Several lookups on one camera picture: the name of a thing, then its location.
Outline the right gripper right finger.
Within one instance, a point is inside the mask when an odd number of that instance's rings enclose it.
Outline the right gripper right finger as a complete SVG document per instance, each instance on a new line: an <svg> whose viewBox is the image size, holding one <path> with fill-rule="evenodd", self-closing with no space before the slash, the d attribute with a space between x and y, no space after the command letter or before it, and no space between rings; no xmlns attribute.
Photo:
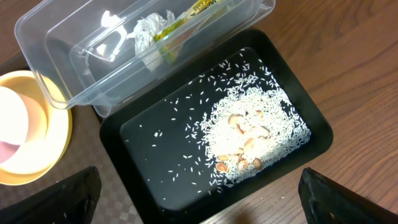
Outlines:
<svg viewBox="0 0 398 224"><path fill-rule="evenodd" d="M298 194L308 223L397 223L397 214L305 168Z"/></svg>

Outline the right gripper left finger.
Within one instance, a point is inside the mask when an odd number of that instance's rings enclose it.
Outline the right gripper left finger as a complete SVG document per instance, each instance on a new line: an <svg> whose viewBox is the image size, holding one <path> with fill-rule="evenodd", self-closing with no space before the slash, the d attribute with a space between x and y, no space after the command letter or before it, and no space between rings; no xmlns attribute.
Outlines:
<svg viewBox="0 0 398 224"><path fill-rule="evenodd" d="M89 166L46 189L1 210L1 224L87 224L93 220L101 178Z"/></svg>

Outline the yellow plate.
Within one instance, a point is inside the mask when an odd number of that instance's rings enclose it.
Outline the yellow plate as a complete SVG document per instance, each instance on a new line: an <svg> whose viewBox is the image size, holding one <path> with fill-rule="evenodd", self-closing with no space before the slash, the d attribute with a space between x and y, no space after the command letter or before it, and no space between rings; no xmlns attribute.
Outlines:
<svg viewBox="0 0 398 224"><path fill-rule="evenodd" d="M1 183L4 185L24 185L46 174L64 155L72 135L72 112L59 110L50 105L45 98L34 74L28 70L19 70L1 76L1 86L28 96L38 102L47 118L47 131L44 139L34 146L35 155L28 156L22 162L25 172L13 171L1 166Z"/></svg>

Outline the pink bowl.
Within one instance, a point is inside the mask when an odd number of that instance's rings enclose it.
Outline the pink bowl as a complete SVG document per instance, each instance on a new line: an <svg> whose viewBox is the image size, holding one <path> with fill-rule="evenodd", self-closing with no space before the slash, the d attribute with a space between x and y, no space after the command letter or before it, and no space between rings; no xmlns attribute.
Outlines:
<svg viewBox="0 0 398 224"><path fill-rule="evenodd" d="M28 118L28 133L24 143L21 145L13 145L1 141L1 162L5 163L12 159L21 160L22 157L29 153L38 145L47 132L47 116L43 107L33 98L18 93L24 101Z"/></svg>

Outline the food scraps rice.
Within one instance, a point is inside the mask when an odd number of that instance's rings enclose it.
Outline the food scraps rice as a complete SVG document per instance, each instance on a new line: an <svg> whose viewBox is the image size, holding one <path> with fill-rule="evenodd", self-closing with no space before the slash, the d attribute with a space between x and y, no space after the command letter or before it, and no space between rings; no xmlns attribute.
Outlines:
<svg viewBox="0 0 398 224"><path fill-rule="evenodd" d="M215 65L146 109L134 156L162 201L220 194L254 177L312 135L251 49Z"/></svg>

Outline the white tissue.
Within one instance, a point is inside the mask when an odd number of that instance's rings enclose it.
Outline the white tissue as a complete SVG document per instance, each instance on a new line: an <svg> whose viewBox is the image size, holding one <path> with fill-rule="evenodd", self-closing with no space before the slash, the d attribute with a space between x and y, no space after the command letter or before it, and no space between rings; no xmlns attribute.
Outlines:
<svg viewBox="0 0 398 224"><path fill-rule="evenodd" d="M166 13L167 17L165 19L158 13L152 13L137 21L133 32L127 35L128 39L134 39L135 56L139 56L155 44L155 35L175 21L174 13L170 10L166 10ZM164 61L158 50L148 56L141 57L141 59L150 71L154 71Z"/></svg>

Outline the yellow green snack wrapper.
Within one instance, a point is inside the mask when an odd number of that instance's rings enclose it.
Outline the yellow green snack wrapper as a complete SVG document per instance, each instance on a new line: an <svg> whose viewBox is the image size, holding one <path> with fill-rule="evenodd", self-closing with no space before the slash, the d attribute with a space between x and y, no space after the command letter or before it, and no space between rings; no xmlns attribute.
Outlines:
<svg viewBox="0 0 398 224"><path fill-rule="evenodd" d="M218 19L228 11L228 6L222 6L223 3L224 1L217 0L197 0L189 9L181 13L171 25L167 25L154 35L155 42L165 40L180 27L191 21L198 20L191 28L181 32L178 37L159 49L159 52L169 64L175 63L184 42L194 32Z"/></svg>

